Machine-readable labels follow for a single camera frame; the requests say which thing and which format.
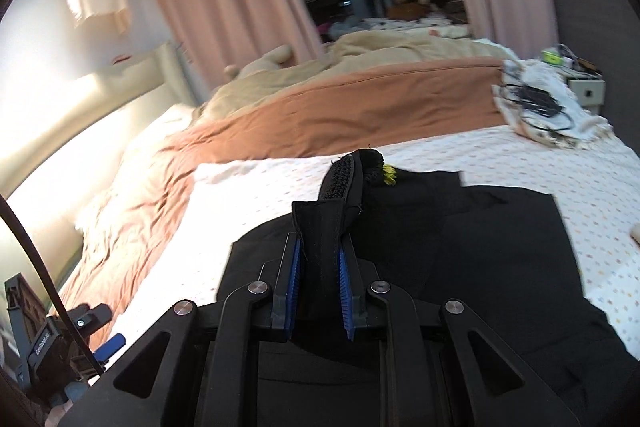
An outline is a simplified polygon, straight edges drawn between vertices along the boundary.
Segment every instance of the gray wall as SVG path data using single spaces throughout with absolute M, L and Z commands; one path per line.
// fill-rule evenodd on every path
M 640 20 L 627 0 L 554 1 L 560 41 L 602 70 L 602 114 L 640 153 Z

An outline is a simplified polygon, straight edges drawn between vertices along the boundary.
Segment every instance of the drawer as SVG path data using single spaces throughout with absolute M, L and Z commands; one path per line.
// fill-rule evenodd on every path
M 568 80 L 567 86 L 578 98 L 582 107 L 592 107 L 604 103 L 604 80 Z

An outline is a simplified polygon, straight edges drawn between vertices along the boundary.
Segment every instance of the beige teddy bear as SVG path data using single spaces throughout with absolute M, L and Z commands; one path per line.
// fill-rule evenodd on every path
M 288 44 L 278 46 L 276 49 L 265 53 L 262 57 L 247 64 L 240 69 L 235 64 L 225 68 L 225 77 L 227 83 L 236 78 L 244 78 L 258 71 L 281 70 L 284 62 L 287 62 L 293 56 L 293 49 Z

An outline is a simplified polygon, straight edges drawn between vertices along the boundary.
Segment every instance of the orange blanket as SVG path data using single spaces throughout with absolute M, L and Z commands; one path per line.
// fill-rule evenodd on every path
M 127 308 L 174 235 L 199 164 L 333 155 L 500 125 L 491 86 L 500 83 L 501 65 L 496 58 L 457 58 L 311 82 L 236 118 L 175 134 L 151 154 L 125 158 L 85 216 L 82 260 L 63 301 L 69 308 L 105 302 L 114 318 Z M 95 333 L 91 346 L 109 331 Z

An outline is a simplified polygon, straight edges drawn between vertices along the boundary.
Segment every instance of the bedside table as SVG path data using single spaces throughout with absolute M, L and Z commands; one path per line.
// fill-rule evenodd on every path
M 567 68 L 557 68 L 564 83 L 578 99 L 578 103 L 591 114 L 600 114 L 604 104 L 604 85 L 602 77 L 584 74 Z
M 578 98 L 578 103 L 591 114 L 600 114 L 604 103 L 604 85 L 602 79 L 568 78 L 566 85 Z

